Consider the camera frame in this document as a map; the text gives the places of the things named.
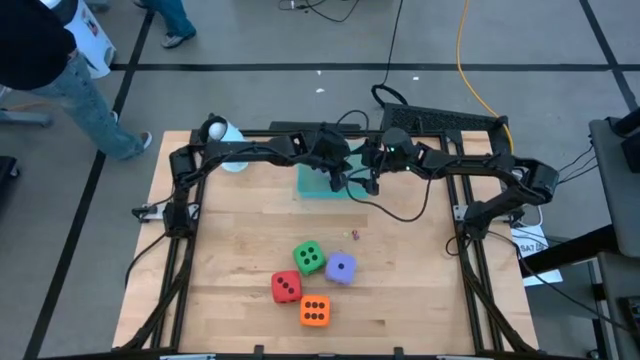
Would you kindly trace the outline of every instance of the green die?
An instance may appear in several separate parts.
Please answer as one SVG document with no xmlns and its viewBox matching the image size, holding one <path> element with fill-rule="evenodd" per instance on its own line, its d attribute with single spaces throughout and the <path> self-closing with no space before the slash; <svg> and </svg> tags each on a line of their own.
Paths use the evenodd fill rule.
<svg viewBox="0 0 640 360">
<path fill-rule="evenodd" d="M 320 245 L 311 240 L 298 245 L 293 249 L 293 258 L 303 275 L 309 275 L 324 265 L 324 255 Z"/>
</svg>

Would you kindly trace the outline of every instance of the red die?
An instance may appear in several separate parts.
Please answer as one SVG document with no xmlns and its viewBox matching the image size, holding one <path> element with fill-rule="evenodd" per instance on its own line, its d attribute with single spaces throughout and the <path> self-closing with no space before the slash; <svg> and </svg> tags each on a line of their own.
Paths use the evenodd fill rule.
<svg viewBox="0 0 640 360">
<path fill-rule="evenodd" d="M 295 270 L 281 271 L 271 276 L 273 301 L 277 303 L 296 302 L 302 298 L 300 273 Z"/>
</svg>

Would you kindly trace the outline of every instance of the dice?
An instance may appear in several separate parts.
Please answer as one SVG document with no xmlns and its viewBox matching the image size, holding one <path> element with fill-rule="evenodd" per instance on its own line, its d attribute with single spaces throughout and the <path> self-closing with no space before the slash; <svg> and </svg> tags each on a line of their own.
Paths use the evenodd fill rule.
<svg viewBox="0 0 640 360">
<path fill-rule="evenodd" d="M 329 256 L 324 276 L 327 280 L 350 285 L 356 273 L 356 258 L 345 253 L 333 253 Z"/>
<path fill-rule="evenodd" d="M 293 258 L 303 275 L 309 275 L 320 269 L 325 262 L 320 246 L 315 241 L 307 241 L 293 249 Z"/>
<path fill-rule="evenodd" d="M 277 303 L 296 302 L 302 297 L 300 274 L 295 270 L 281 271 L 271 276 L 271 293 Z"/>
<path fill-rule="evenodd" d="M 328 326 L 330 305 L 328 296 L 303 296 L 300 300 L 300 324 L 304 326 Z"/>
</svg>

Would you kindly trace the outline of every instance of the sneaker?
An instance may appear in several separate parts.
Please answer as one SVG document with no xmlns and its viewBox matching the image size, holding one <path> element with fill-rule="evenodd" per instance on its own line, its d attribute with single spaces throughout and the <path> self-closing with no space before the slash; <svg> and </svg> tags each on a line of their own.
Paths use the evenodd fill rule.
<svg viewBox="0 0 640 360">
<path fill-rule="evenodd" d="M 110 112 L 111 117 L 113 118 L 113 120 L 115 120 L 116 124 L 118 123 L 118 121 L 120 120 L 120 117 L 118 116 L 118 113 L 115 111 Z"/>
<path fill-rule="evenodd" d="M 131 0 L 131 2 L 133 3 L 133 5 L 139 7 L 140 9 L 149 9 L 149 7 L 145 5 L 144 2 L 142 2 L 142 0 Z"/>
<path fill-rule="evenodd" d="M 144 150 L 147 150 L 149 145 L 151 145 L 151 141 L 153 140 L 153 136 L 151 136 L 150 132 L 145 131 L 143 133 L 140 133 L 140 140 L 142 140 L 142 148 Z"/>
<path fill-rule="evenodd" d="M 180 44 L 182 44 L 185 40 L 189 40 L 194 36 L 196 36 L 195 32 L 193 34 L 187 35 L 185 37 L 178 36 L 178 35 L 173 35 L 171 33 L 167 33 L 164 36 L 164 40 L 162 41 L 162 47 L 165 48 L 165 49 L 176 48 L 176 47 L 180 46 Z"/>
</svg>

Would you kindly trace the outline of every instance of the person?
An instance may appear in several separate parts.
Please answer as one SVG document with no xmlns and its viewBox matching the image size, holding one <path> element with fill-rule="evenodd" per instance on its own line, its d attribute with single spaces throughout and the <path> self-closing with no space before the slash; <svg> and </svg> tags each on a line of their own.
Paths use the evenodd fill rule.
<svg viewBox="0 0 640 360">
<path fill-rule="evenodd" d="M 91 80 L 73 34 L 40 0 L 0 1 L 0 84 L 58 102 L 107 156 L 125 160 L 151 144 L 151 134 L 118 126 Z"/>
<path fill-rule="evenodd" d="M 182 0 L 132 0 L 141 9 L 157 11 L 167 24 L 167 34 L 162 41 L 162 47 L 173 49 L 184 41 L 196 36 L 196 28 L 187 19 L 187 13 L 182 6 Z"/>
</svg>

